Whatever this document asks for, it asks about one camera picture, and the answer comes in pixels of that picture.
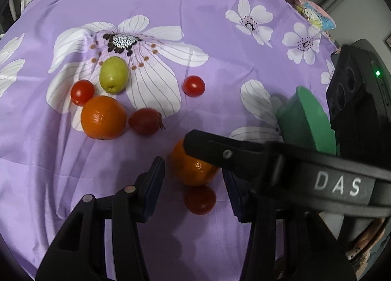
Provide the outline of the green plastic plate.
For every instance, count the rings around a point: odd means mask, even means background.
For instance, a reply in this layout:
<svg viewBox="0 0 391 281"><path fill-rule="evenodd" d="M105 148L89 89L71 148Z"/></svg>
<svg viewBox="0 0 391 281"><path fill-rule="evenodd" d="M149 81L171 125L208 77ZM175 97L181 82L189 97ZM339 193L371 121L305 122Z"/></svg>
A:
<svg viewBox="0 0 391 281"><path fill-rule="evenodd" d="M305 87L277 111L276 118L284 143L329 155L337 154L335 132L317 98Z"/></svg>

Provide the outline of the cherry tomato with stem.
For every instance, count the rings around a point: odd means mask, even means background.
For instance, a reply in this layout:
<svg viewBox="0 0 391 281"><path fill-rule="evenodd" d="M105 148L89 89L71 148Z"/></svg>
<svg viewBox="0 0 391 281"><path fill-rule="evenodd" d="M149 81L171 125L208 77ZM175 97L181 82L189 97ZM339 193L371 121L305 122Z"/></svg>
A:
<svg viewBox="0 0 391 281"><path fill-rule="evenodd" d="M150 136L166 129L161 113L152 108L137 110L130 116L128 124L134 132L142 136Z"/></svg>

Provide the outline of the large orange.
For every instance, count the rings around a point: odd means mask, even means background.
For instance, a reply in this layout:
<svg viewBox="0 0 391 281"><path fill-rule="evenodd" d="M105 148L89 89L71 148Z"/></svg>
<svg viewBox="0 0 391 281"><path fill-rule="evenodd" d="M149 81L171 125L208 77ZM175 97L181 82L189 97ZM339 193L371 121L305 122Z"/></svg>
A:
<svg viewBox="0 0 391 281"><path fill-rule="evenodd" d="M123 134L127 124L127 113L116 99L96 96L82 108L81 124L88 137L112 140Z"/></svg>

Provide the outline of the green jujube fruit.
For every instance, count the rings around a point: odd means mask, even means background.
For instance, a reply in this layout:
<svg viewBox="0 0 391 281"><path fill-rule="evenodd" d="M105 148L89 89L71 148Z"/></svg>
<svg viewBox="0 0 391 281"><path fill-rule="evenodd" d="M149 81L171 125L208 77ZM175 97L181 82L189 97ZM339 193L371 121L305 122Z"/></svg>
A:
<svg viewBox="0 0 391 281"><path fill-rule="evenodd" d="M99 83L108 94L119 94L129 80L128 64L120 57L106 59L100 69Z"/></svg>

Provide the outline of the cartoon print pillow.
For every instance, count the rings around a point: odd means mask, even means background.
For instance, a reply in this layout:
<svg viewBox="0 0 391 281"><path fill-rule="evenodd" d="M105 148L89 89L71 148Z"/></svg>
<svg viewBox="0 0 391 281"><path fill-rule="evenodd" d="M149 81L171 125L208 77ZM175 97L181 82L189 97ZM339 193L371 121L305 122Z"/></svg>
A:
<svg viewBox="0 0 391 281"><path fill-rule="evenodd" d="M336 28L335 21L332 17L328 15L323 8L312 1L305 1L301 6L296 5L296 10L307 19L312 26L319 28L323 32Z"/></svg>

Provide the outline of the purple floral tablecloth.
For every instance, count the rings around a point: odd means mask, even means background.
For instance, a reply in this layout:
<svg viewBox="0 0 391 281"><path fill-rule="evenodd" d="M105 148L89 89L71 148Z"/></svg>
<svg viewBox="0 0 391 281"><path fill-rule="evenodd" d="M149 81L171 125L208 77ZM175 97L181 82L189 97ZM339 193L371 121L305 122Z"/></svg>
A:
<svg viewBox="0 0 391 281"><path fill-rule="evenodd" d="M297 86L321 102L335 46L284 0L33 0L1 38L1 234L35 275L85 194L116 193L189 130L275 139L275 113ZM165 130L89 138L70 100L111 56L129 64L117 96L150 107ZM187 96L199 76L206 91Z"/></svg>

